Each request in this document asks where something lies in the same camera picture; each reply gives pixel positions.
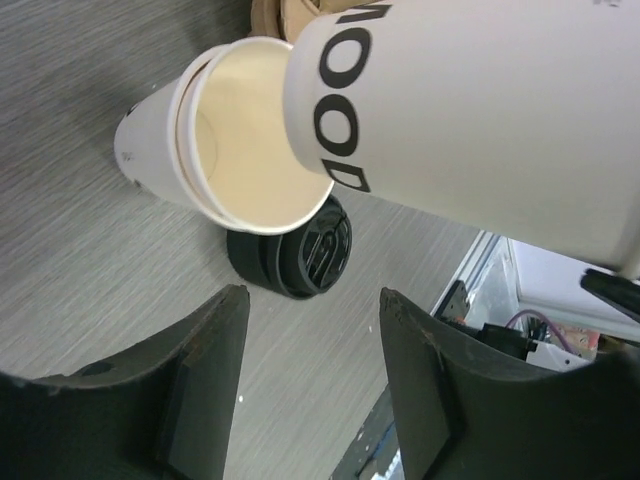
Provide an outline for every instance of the black plastic cup lid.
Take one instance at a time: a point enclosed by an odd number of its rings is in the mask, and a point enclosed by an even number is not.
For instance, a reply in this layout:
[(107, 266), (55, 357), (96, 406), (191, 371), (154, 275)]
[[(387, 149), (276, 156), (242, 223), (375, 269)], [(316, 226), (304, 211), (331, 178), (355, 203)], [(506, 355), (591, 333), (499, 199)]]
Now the black plastic cup lid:
[(351, 222), (333, 196), (309, 222), (284, 235), (227, 232), (229, 260), (242, 278), (295, 299), (311, 298), (335, 285), (351, 243)]

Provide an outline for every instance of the white paper cup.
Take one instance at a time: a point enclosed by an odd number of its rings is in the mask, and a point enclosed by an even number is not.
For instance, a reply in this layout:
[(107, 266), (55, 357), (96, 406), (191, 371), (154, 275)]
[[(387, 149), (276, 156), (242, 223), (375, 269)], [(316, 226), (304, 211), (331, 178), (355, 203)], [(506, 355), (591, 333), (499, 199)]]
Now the white paper cup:
[(353, 189), (637, 278), (639, 25), (617, 0), (320, 17), (287, 70), (291, 146)]
[(134, 105), (116, 130), (114, 151), (122, 173), (154, 195), (199, 210), (225, 228), (236, 228), (197, 195), (183, 174), (176, 145), (180, 105), (194, 76), (227, 45), (198, 56), (182, 76)]
[(298, 163), (287, 140), (282, 90), (290, 52), (291, 45), (268, 37), (231, 44), (194, 78), (178, 113), (185, 176), (236, 229), (294, 230), (333, 187)]

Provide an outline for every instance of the wood grain surface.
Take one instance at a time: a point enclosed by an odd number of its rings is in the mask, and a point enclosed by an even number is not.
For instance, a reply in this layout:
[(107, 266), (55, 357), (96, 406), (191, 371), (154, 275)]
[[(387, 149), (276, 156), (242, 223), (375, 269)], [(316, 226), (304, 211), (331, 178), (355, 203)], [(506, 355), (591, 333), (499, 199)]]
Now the wood grain surface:
[[(249, 31), (248, 0), (0, 4), (0, 369), (71, 373), (171, 325), (227, 283), (224, 231), (130, 185), (118, 121), (198, 53)], [(344, 277), (295, 302), (250, 288), (226, 477), (327, 479), (382, 392), (382, 286), (425, 309), (476, 231), (337, 190)]]

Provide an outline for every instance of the gray wooden table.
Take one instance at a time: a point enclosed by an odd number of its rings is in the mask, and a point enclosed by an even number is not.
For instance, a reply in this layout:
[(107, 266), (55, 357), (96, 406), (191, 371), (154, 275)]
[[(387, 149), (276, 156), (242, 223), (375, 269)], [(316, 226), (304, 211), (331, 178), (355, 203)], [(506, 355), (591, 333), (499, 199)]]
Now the gray wooden table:
[[(224, 231), (146, 194), (112, 158), (135, 102), (249, 31), (248, 0), (4, 0), (0, 6), (0, 369), (70, 373), (241, 280)], [(326, 479), (386, 383), (382, 286), (431, 308), (476, 231), (337, 191), (347, 272), (308, 302), (250, 288), (227, 477)]]

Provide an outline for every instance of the cable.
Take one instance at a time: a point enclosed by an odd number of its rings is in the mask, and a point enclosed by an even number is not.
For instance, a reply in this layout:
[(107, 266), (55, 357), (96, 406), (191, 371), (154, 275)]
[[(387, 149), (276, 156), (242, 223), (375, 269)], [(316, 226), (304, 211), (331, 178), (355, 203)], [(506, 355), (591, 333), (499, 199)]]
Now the cable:
[(506, 328), (513, 328), (513, 324), (516, 323), (516, 321), (520, 318), (520, 317), (524, 317), (525, 315), (532, 315), (534, 317), (537, 317), (541, 322), (545, 323), (549, 329), (553, 332), (553, 334), (558, 337), (558, 340), (560, 341), (560, 343), (562, 344), (562, 348), (564, 348), (567, 352), (576, 355), (576, 352), (573, 350), (573, 348), (571, 348), (571, 345), (569, 345), (569, 342), (567, 341), (567, 339), (565, 338), (565, 336), (562, 334), (562, 332), (558, 329), (558, 327), (556, 327), (551, 320), (549, 320), (547, 318), (547, 316), (542, 313), (539, 312), (538, 310), (533, 310), (531, 308), (526, 309), (526, 310), (522, 310), (521, 312), (516, 313), (513, 317), (511, 317), (511, 319), (507, 322), (507, 324), (505, 325)]

